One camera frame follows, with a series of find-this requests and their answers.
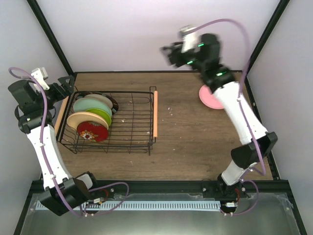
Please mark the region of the cream yellow plastic plate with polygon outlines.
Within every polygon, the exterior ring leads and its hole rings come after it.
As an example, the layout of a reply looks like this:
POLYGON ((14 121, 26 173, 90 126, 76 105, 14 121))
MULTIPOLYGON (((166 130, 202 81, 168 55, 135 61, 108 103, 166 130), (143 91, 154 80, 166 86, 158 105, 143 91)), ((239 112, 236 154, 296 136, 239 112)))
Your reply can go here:
POLYGON ((85 121, 96 122, 98 124, 105 126, 107 129, 109 127, 108 123, 102 117, 90 112, 76 112, 71 114, 67 118, 67 125, 70 128, 77 130, 78 125, 85 121))

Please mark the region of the lime green plate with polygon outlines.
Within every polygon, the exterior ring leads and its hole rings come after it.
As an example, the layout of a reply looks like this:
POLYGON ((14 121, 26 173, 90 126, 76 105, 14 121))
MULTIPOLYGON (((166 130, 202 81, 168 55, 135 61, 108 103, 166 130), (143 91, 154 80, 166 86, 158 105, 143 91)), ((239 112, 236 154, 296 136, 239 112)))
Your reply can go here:
POLYGON ((106 121, 108 126, 111 126, 112 118, 106 111, 103 111, 103 110, 97 109, 97 108, 91 108, 91 109, 87 109, 87 112, 99 115, 100 117, 102 117, 106 121))

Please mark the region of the pink plastic plate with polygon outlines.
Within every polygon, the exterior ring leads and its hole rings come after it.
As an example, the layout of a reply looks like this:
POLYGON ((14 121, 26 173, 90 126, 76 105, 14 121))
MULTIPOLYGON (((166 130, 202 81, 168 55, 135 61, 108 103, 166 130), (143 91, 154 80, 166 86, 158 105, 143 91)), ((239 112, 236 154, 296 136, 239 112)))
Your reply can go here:
POLYGON ((199 90, 200 101, 207 107, 215 110, 223 109, 223 105, 214 97, 208 86, 203 85, 199 90))

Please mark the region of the red floral plate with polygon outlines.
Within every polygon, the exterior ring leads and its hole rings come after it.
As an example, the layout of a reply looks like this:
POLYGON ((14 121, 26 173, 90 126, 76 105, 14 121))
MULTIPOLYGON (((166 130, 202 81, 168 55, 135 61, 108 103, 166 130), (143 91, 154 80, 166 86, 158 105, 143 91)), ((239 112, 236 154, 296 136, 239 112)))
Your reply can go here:
POLYGON ((79 136, 87 141, 102 142, 109 136, 108 130, 105 126, 92 121, 84 121, 80 123, 76 130, 79 136))

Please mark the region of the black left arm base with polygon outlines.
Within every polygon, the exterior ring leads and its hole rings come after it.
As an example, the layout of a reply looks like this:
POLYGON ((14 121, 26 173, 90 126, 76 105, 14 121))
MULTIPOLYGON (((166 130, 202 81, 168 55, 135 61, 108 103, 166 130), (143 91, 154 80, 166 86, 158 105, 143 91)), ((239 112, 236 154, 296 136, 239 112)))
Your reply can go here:
POLYGON ((102 188, 90 193, 90 198, 83 205, 83 208, 88 206, 88 208, 99 208, 104 204, 109 198, 112 198, 113 190, 112 188, 102 188))

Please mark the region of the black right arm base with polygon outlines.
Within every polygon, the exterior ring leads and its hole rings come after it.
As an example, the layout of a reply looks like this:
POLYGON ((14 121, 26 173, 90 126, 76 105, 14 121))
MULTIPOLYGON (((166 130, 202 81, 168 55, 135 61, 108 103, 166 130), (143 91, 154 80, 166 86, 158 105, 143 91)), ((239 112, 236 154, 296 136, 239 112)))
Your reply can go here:
POLYGON ((214 198, 219 201, 220 210, 229 215, 235 213, 240 199, 247 198, 247 194, 242 190, 241 183, 227 186, 221 181, 202 181, 201 188, 204 198, 214 198))

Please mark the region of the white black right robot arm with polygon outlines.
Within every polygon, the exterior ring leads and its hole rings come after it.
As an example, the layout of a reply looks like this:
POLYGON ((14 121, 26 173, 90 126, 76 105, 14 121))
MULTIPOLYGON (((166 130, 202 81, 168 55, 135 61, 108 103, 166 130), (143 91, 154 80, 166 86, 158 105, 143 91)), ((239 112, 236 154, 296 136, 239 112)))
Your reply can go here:
POLYGON ((240 91, 240 83, 231 70, 220 63, 220 49, 221 44, 215 34, 203 34, 199 40, 183 39, 160 50, 170 65, 177 68, 188 65, 200 74, 237 131, 242 145, 231 150, 232 161, 221 173, 221 182, 217 185, 219 195, 229 197, 245 173, 271 152, 278 137, 258 120, 240 91))

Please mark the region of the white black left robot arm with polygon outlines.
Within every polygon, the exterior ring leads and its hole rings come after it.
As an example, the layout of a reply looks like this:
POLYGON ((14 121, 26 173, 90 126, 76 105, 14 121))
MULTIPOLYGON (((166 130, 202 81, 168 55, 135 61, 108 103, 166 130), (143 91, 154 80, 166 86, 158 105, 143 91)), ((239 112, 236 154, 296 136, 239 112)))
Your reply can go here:
POLYGON ((17 101, 15 117, 19 129, 26 134, 37 154, 43 175, 44 192, 40 203, 58 216, 96 197, 100 186, 87 171, 72 177, 66 169, 56 140, 50 110, 74 91, 72 75, 59 78, 41 93, 31 87, 30 80, 19 80, 8 87, 17 101))

